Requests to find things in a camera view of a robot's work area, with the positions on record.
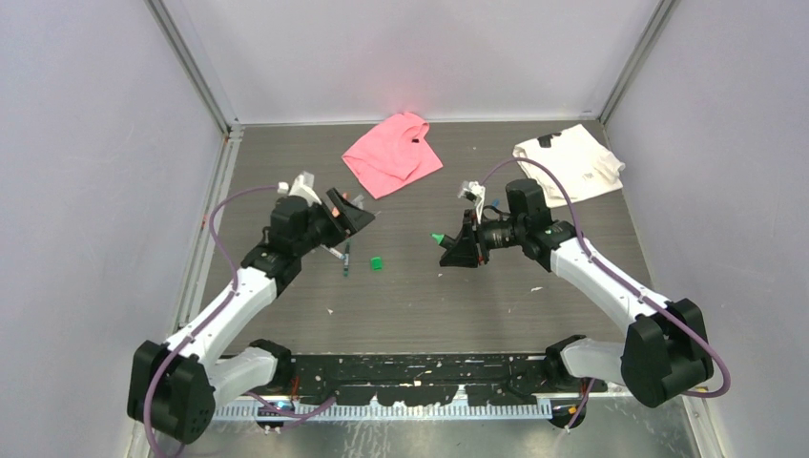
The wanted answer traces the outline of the black green highlighter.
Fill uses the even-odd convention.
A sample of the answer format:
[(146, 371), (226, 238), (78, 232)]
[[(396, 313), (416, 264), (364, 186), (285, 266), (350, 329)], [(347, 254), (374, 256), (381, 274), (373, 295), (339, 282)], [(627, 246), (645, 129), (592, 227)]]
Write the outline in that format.
[(431, 237), (444, 249), (451, 247), (454, 243), (454, 239), (446, 234), (432, 233)]

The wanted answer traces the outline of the green highlighter cap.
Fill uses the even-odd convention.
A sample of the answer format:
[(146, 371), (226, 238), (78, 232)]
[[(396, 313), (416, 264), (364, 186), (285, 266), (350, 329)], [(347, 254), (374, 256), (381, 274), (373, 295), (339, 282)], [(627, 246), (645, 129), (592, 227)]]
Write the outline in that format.
[(380, 271), (384, 268), (384, 262), (381, 257), (373, 257), (370, 259), (369, 263), (373, 271)]

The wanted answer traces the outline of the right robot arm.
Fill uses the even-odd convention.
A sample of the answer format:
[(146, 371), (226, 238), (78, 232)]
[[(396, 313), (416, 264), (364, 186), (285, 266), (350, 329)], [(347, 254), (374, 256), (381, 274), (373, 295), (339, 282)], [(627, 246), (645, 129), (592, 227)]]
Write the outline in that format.
[(477, 181), (461, 185), (465, 210), (456, 237), (438, 235), (442, 267), (477, 268), (496, 249), (518, 247), (524, 256), (567, 281), (597, 305), (618, 327), (623, 343), (574, 335), (550, 345), (543, 376), (555, 389), (569, 390), (582, 379), (626, 387), (648, 407), (660, 406), (709, 381), (715, 360), (699, 307), (668, 300), (626, 277), (603, 259), (574, 224), (554, 219), (539, 184), (516, 179), (506, 187), (507, 211), (485, 203)]

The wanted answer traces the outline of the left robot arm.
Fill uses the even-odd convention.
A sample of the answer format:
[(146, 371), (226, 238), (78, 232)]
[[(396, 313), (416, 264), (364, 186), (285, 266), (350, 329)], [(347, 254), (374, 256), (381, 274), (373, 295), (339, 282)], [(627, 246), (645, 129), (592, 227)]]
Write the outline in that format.
[(278, 198), (258, 244), (233, 266), (231, 281), (214, 302), (163, 343), (140, 345), (127, 401), (131, 419), (189, 445), (210, 425), (216, 408), (258, 387), (281, 394), (293, 384), (295, 365), (282, 345), (259, 339), (235, 357), (223, 353), (301, 272), (305, 255), (335, 247), (374, 220), (336, 189), (326, 194), (332, 208), (306, 185)]

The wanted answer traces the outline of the green gel pen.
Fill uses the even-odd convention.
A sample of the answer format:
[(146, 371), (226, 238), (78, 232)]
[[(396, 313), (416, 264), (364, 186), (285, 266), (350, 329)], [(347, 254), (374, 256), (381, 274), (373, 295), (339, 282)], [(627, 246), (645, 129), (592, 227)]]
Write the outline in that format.
[(351, 240), (349, 239), (345, 243), (343, 255), (342, 255), (342, 275), (347, 278), (349, 276), (350, 271), (350, 248), (351, 248)]

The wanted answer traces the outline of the white blue marker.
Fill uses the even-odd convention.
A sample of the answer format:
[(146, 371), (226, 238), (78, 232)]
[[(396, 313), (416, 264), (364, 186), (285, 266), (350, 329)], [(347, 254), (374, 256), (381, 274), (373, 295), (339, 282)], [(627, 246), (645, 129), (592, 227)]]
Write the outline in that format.
[(330, 253), (332, 256), (334, 256), (337, 259), (343, 260), (345, 258), (345, 254), (340, 252), (336, 248), (330, 248), (330, 247), (324, 246), (323, 249), (326, 250), (328, 253)]

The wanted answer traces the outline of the pink cloth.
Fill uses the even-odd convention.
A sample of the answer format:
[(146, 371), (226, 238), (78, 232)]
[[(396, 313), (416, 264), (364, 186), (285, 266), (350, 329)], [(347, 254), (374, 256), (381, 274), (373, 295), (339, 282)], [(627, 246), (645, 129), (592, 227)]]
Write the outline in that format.
[(443, 168), (428, 132), (429, 123), (416, 114), (392, 115), (349, 147), (342, 161), (370, 196), (384, 198)]

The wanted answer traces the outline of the white cloth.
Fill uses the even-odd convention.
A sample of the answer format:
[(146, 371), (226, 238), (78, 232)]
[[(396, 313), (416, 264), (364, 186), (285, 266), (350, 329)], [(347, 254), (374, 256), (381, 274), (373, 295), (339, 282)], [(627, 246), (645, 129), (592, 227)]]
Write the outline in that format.
[(512, 155), (520, 159), (518, 165), (526, 176), (542, 187), (550, 208), (565, 206), (565, 198), (553, 179), (529, 164), (529, 160), (548, 168), (562, 183), (573, 203), (623, 188), (620, 175), (625, 163), (581, 124), (518, 143)]

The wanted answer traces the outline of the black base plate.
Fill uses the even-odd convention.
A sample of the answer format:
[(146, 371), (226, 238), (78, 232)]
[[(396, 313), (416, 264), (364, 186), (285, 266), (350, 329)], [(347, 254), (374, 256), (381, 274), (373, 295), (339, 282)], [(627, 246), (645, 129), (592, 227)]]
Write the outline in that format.
[(464, 392), (471, 406), (527, 406), (586, 387), (553, 379), (542, 353), (414, 353), (294, 355), (267, 389), (309, 405), (335, 398), (340, 406), (446, 406)]

